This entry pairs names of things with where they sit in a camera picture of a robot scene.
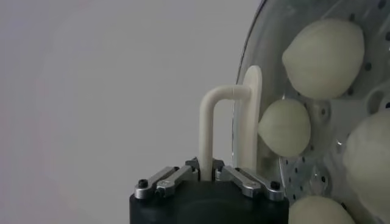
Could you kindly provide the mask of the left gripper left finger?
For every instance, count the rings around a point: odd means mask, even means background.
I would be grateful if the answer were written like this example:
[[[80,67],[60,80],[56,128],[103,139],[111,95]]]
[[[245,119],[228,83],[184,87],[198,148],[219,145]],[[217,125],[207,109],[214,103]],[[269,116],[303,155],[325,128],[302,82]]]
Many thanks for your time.
[[[140,179],[133,194],[139,200],[148,200],[155,194],[170,197],[174,195],[183,181],[197,181],[198,179],[199,162],[197,158],[193,158],[185,161],[182,167],[167,166],[147,179]]]

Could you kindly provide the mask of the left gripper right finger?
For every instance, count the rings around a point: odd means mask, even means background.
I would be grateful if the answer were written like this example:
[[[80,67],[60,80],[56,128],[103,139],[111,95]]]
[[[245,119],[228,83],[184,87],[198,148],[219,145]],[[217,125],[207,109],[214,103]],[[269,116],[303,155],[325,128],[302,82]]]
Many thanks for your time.
[[[285,192],[278,181],[269,181],[247,168],[226,166],[222,160],[213,160],[214,179],[230,181],[238,186],[241,193],[249,198],[264,195],[270,201],[283,201]]]

